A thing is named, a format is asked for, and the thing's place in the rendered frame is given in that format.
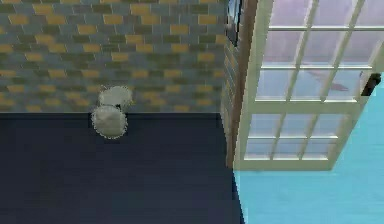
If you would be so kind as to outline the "grey fuzzy round lump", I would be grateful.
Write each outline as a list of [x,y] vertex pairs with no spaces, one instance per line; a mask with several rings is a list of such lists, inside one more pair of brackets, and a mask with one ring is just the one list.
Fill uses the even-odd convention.
[[122,137],[128,127],[127,109],[133,102],[133,92],[126,86],[103,89],[98,106],[91,113],[94,130],[105,139]]

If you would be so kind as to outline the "cream glass panel door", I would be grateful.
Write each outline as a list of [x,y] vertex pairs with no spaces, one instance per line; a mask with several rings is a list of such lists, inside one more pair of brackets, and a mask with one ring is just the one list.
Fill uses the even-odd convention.
[[233,168],[333,168],[384,83],[384,0],[259,0]]

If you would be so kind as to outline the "brown wooden door frame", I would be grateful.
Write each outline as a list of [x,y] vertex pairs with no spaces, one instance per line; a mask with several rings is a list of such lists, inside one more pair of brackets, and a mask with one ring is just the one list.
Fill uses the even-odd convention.
[[235,158],[235,149],[239,132],[243,94],[245,89],[257,4],[258,0],[242,0],[242,15],[240,17],[238,44],[236,47],[237,71],[235,79],[235,93],[232,105],[229,139],[227,140],[226,165],[229,168],[233,168],[233,162]]

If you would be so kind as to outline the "dark framed wall picture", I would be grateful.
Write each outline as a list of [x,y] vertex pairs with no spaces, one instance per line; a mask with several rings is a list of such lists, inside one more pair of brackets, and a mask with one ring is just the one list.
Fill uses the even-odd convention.
[[238,45],[241,8],[242,0],[228,0],[225,33],[234,46]]

